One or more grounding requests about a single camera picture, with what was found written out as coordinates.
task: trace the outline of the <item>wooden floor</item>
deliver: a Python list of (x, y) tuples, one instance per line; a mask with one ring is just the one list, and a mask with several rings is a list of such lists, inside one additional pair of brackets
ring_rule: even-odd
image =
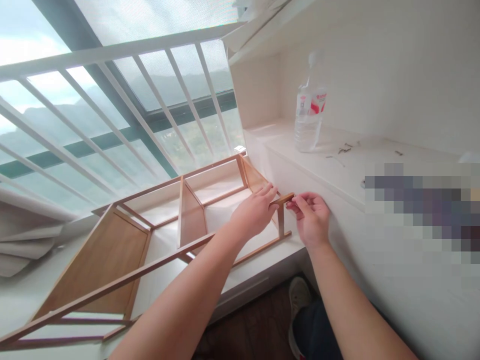
[(289, 346), (290, 280), (209, 326), (194, 360), (295, 360)]

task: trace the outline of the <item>sky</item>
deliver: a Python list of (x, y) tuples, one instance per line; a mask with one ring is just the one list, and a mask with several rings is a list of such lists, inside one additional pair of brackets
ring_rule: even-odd
[[(100, 42), (104, 45), (147, 39), (214, 27), (236, 22), (238, 13), (233, 0), (75, 0)], [(69, 53), (32, 0), (0, 0), (0, 66)], [(221, 41), (202, 44), (210, 72), (227, 70)], [(201, 74), (195, 47), (172, 49), (180, 72)], [(143, 55), (150, 74), (174, 76), (163, 51)], [(120, 60), (117, 66), (125, 78), (133, 80), (138, 68), (133, 60)], [(83, 67), (69, 70), (85, 89), (95, 85)], [(30, 81), (54, 104), (74, 104), (80, 97), (58, 73), (32, 76)], [(16, 82), (0, 83), (0, 96), (23, 113), (30, 107), (42, 107), (28, 91)], [(15, 130), (0, 115), (0, 134)]]

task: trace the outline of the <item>wooden shelf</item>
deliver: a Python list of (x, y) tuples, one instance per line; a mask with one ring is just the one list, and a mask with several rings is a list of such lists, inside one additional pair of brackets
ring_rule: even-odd
[[(245, 138), (261, 143), (267, 151), (293, 164), (299, 171), (314, 178), (361, 211), (365, 211), (365, 190), (361, 182), (367, 164), (384, 163), (455, 163), (458, 156), (422, 147), (390, 141), (378, 136), (361, 135), (323, 125), (317, 152), (302, 153), (294, 144), (294, 120), (278, 119), (245, 129)], [(353, 148), (338, 154), (339, 148)]]

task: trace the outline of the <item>sneaker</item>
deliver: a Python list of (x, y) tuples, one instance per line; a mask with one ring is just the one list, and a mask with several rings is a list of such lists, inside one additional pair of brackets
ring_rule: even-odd
[(291, 352), (297, 360), (305, 360), (305, 356), (300, 352), (297, 343), (295, 342), (293, 323), (295, 316), (299, 313), (301, 308), (308, 306), (312, 302), (312, 296), (310, 295), (309, 286), (301, 277), (295, 277), (288, 289), (288, 295), (290, 297), (291, 306), (291, 320), (290, 328), (288, 329), (288, 343), (290, 344)]

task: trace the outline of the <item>jeans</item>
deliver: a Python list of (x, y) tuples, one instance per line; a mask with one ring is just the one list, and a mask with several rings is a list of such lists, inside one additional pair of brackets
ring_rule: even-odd
[(322, 300), (300, 309), (292, 328), (298, 349), (307, 360), (343, 359)]

